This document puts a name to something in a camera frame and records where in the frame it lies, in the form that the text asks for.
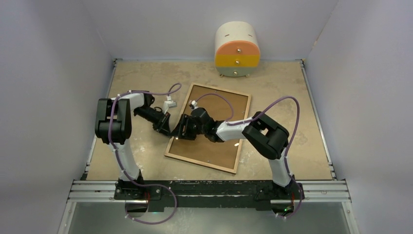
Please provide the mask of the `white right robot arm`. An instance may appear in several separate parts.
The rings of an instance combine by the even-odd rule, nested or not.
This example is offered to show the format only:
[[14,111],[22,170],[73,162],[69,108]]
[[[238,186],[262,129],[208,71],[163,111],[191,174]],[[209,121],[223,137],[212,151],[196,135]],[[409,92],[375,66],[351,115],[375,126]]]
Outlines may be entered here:
[[263,112],[241,121],[214,120],[205,108],[196,108],[190,115],[183,114],[171,137],[195,140],[204,135],[211,142],[246,139],[265,158],[272,172],[272,187],[279,198],[286,198],[293,191],[288,170],[286,150],[289,132]]

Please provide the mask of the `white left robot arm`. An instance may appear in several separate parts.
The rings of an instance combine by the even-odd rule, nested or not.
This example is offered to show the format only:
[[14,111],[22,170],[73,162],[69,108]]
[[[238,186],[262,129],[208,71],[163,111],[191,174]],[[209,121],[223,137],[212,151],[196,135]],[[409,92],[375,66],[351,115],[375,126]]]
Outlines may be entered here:
[[145,199],[150,196],[131,150],[132,116],[152,123],[153,129],[170,135],[168,108],[152,107],[155,98],[148,91],[128,91],[115,98],[101,98],[97,103],[94,131],[97,138],[114,154],[120,176],[115,185],[116,200]]

